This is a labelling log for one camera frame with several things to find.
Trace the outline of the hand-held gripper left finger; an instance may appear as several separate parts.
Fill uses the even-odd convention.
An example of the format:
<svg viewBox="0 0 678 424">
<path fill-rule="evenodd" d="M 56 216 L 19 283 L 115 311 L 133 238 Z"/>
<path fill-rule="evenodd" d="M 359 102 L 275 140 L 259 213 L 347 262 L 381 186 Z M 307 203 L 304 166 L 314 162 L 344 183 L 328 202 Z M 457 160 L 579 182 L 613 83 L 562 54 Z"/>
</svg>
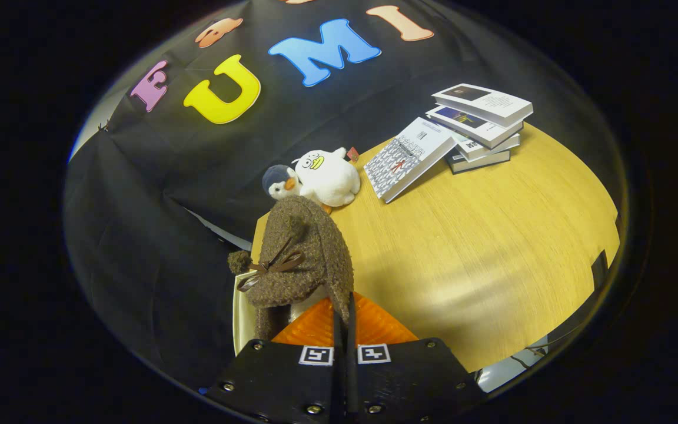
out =
<svg viewBox="0 0 678 424">
<path fill-rule="evenodd" d="M 266 423 L 344 423 L 343 325 L 328 300 L 329 346 L 252 339 L 207 390 L 207 399 Z"/>
</svg>

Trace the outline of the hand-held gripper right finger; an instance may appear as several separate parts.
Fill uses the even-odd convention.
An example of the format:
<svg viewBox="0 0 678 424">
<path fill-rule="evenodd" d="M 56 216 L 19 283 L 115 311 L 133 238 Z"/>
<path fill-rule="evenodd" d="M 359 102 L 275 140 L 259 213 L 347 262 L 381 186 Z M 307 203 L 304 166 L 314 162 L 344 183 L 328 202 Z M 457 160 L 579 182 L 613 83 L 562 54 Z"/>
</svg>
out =
<svg viewBox="0 0 678 424">
<path fill-rule="evenodd" d="M 345 347 L 345 422 L 447 423 L 487 398 L 439 338 L 359 344 L 350 296 Z"/>
</svg>

